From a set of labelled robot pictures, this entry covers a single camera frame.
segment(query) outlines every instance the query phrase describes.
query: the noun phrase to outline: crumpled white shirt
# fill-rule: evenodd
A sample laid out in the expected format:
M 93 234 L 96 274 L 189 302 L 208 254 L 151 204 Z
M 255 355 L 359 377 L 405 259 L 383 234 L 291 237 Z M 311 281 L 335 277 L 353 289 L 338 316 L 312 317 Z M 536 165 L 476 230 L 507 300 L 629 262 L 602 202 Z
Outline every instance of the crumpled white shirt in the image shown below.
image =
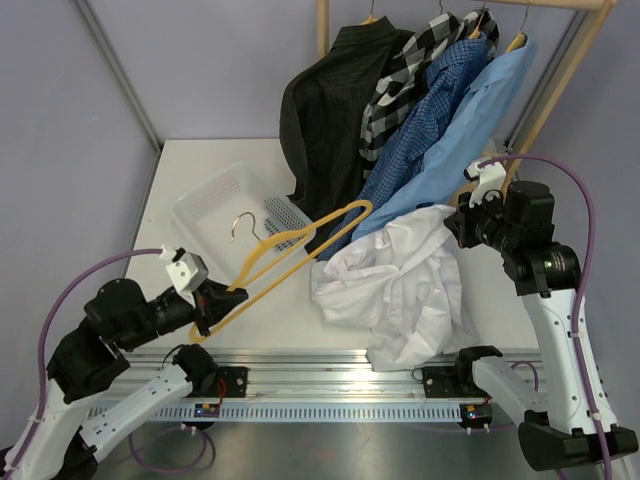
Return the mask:
M 453 211 L 434 205 L 398 217 L 311 270 L 311 298 L 328 323 L 384 338 L 367 350 L 376 371 L 413 368 L 477 342 L 462 319 L 458 263 L 444 246 L 453 235 L 443 221 Z

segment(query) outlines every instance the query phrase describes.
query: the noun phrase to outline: dark striped shirt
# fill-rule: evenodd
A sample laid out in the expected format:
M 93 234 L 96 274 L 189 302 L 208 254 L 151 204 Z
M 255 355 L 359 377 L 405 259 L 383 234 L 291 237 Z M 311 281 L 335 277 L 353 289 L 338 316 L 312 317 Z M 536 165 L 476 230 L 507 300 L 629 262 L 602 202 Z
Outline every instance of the dark striped shirt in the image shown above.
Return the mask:
M 387 60 L 411 35 L 397 30 L 386 17 L 369 25 L 344 27 L 329 54 L 285 89 L 280 143 L 296 177 L 291 199 L 312 220 L 343 207 L 360 193 L 362 112 L 385 74 Z M 326 240 L 332 225 L 319 229 L 307 249 Z

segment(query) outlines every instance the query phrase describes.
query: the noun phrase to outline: white plastic basket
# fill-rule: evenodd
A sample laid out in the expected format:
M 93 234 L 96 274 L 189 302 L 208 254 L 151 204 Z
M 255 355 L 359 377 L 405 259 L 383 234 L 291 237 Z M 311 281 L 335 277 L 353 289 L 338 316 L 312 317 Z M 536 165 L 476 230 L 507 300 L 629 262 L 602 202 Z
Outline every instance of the white plastic basket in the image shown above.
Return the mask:
M 178 199 L 172 208 L 178 226 L 216 263 L 228 281 L 238 276 L 247 255 L 258 244 L 251 233 L 250 216 L 238 222 L 235 240 L 230 241 L 231 226 L 243 212 L 253 213 L 255 232 L 261 239 L 298 230 L 311 223 L 287 197 L 274 193 L 251 167 L 242 162 L 209 178 Z M 273 260 L 295 242 L 277 245 L 264 255 L 260 264 Z M 300 260 L 305 255 L 304 248 L 299 248 L 287 257 L 286 262 Z

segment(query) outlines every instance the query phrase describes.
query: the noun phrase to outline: hanging clothes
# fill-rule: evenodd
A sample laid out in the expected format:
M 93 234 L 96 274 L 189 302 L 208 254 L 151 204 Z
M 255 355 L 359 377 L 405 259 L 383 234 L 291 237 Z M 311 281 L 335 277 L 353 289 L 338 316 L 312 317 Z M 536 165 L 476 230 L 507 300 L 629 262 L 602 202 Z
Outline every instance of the hanging clothes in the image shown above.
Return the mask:
M 364 175 L 373 169 L 387 140 L 424 95 L 421 81 L 424 69 L 460 38 L 467 38 L 481 22 L 481 31 L 495 54 L 498 26 L 490 11 L 474 10 L 460 21 L 450 13 L 440 15 L 416 32 L 389 65 L 389 73 L 376 85 L 362 115 L 360 156 L 364 159 Z
M 292 201 L 312 220 L 346 205 L 361 190 L 362 110 L 387 60 L 411 35 L 397 30 L 386 17 L 344 27 L 329 54 L 286 87 L 280 143 L 296 177 Z
M 429 93 L 389 139 L 358 200 L 369 200 L 375 211 L 420 172 L 422 155 L 444 134 L 466 89 L 488 64 L 489 54 L 484 37 L 465 38 L 454 43 L 427 68 L 425 77 Z M 331 233 L 337 233 L 360 213 L 361 209 L 349 212 Z M 351 232 L 339 238 L 318 258 L 328 260 L 350 240 Z
M 387 203 L 365 218 L 353 233 L 361 238 L 421 205 L 448 203 L 465 182 L 463 171 L 477 159 L 516 97 L 535 59 L 531 38 L 496 58 L 471 84 L 440 141 L 422 159 L 421 172 Z
M 462 320 L 458 264 L 444 246 L 457 248 L 443 224 L 454 210 L 436 205 L 397 218 L 312 268 L 311 298 L 327 323 L 384 338 L 367 350 L 376 371 L 413 368 L 476 343 Z

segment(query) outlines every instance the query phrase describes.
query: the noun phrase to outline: yellow clothes hanger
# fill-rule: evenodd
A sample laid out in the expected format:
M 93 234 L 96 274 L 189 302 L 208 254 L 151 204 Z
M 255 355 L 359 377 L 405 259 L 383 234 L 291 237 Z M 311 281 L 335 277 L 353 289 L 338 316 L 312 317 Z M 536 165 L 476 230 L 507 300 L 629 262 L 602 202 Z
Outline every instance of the yellow clothes hanger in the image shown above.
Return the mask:
M 362 22 L 360 25 L 370 25 L 374 22 L 377 22 L 378 19 L 373 16 L 373 7 L 375 6 L 375 0 L 371 0 L 371 12 L 369 12 L 369 17 Z
M 480 18 L 478 19 L 478 23 L 476 23 L 476 28 L 474 28 L 473 32 L 471 32 L 471 35 L 469 35 L 469 38 L 471 40 L 475 40 L 476 38 L 480 38 L 480 24 L 482 23 L 482 19 L 484 18 L 484 14 L 487 11 L 486 5 L 487 5 L 487 2 L 485 0 L 484 2 L 482 2 L 482 15 L 480 15 Z
M 238 278 L 236 278 L 234 280 L 234 282 L 229 286 L 227 291 L 233 292 L 237 288 L 245 288 L 245 287 L 247 287 L 249 284 L 251 284 L 256 279 L 258 279 L 260 276 L 262 276 L 265 272 L 267 272 L 268 270 L 273 268 L 274 265 L 276 265 L 277 263 L 281 262 L 284 258 L 286 258 L 288 255 L 290 255 L 294 250 L 296 250 L 296 249 L 300 248 L 302 245 L 304 245 L 305 241 L 309 237 L 311 237 L 311 235 L 313 235 L 313 231 L 315 229 L 317 229 L 318 227 L 321 227 L 322 225 L 325 225 L 325 224 L 329 223 L 331 220 L 333 220 L 335 218 L 341 217 L 342 215 L 344 215 L 345 213 L 349 212 L 350 210 L 353 210 L 354 208 L 359 208 L 359 207 L 364 208 L 364 212 L 362 212 L 352 222 L 350 222 L 348 225 L 343 227 L 338 233 L 333 235 L 331 238 L 329 238 L 327 241 L 325 241 L 322 245 L 320 245 L 318 248 L 316 248 L 313 252 L 311 252 L 309 255 L 307 255 L 304 258 L 304 260 L 299 262 L 295 267 L 292 267 L 289 271 L 287 271 L 285 274 L 280 276 L 275 282 L 273 282 L 267 288 L 262 290 L 255 297 L 251 298 L 246 303 L 242 304 L 240 306 L 240 308 L 234 310 L 230 315 L 228 315 L 226 318 L 224 318 L 220 323 L 215 325 L 210 330 L 210 335 L 209 336 L 201 337 L 199 332 L 198 332 L 198 329 L 196 328 L 196 326 L 192 325 L 191 326 L 191 330 L 189 331 L 189 340 L 192 343 L 202 343 L 207 338 L 210 338 L 212 335 L 215 335 L 225 325 L 229 324 L 232 320 L 237 318 L 241 313 L 243 313 L 245 310 L 247 310 L 249 307 L 251 307 L 254 303 L 256 303 L 258 300 L 260 300 L 262 297 L 264 297 L 267 293 L 269 293 L 271 290 L 276 288 L 278 285 L 280 285 L 282 282 L 284 282 L 291 275 L 293 275 L 298 270 L 300 270 L 303 266 L 305 266 L 307 263 L 309 263 L 312 259 L 314 259 L 318 255 L 320 255 L 322 252 L 324 252 L 327 248 L 329 248 L 331 246 L 331 244 L 333 244 L 333 242 L 338 240 L 340 237 L 342 237 L 344 234 L 346 234 L 349 230 L 351 230 L 353 227 L 358 225 L 362 220 L 367 218 L 367 216 L 373 210 L 373 205 L 371 204 L 371 202 L 369 200 L 356 200 L 355 202 L 351 202 L 346 207 L 341 208 L 339 210 L 336 210 L 335 212 L 330 213 L 326 217 L 321 218 L 320 220 L 312 223 L 311 225 L 306 226 L 305 228 L 301 228 L 300 230 L 289 230 L 289 231 L 286 231 L 286 232 L 280 232 L 280 233 L 277 233 L 276 235 L 273 235 L 272 237 L 269 237 L 269 238 L 267 238 L 265 240 L 260 240 L 260 242 L 258 243 L 258 246 L 253 249 L 253 251 L 249 254 L 247 259 L 244 261 L 244 265 L 242 266 L 242 270 L 240 271 L 240 275 L 238 275 Z M 258 273 L 254 274 L 253 276 L 251 276 L 251 277 L 249 277 L 247 279 L 247 277 L 251 273 L 251 269 L 253 268 L 253 266 L 260 260 L 260 258 L 265 253 L 267 253 L 269 250 L 271 250 L 276 245 L 279 245 L 279 244 L 281 244 L 283 242 L 286 242 L 286 241 L 289 241 L 289 240 L 293 240 L 293 239 L 296 239 L 296 238 L 299 238 L 300 240 L 298 240 L 295 243 L 295 245 L 293 245 L 286 252 L 284 252 L 278 258 L 273 260 L 271 263 L 269 263 L 266 267 L 261 269 Z
M 525 36 L 524 33 L 522 33 L 522 30 L 524 30 L 524 24 L 527 23 L 527 17 L 529 16 L 529 7 L 531 6 L 532 2 L 533 0 L 529 0 L 527 9 L 524 11 L 524 20 L 522 21 L 522 26 L 520 27 L 520 31 L 516 35 L 516 38 L 513 39 L 513 42 L 509 44 L 505 53 L 509 53 L 509 52 L 513 52 L 514 50 L 517 50 L 518 48 L 523 47 L 524 44 L 527 42 L 527 37 Z

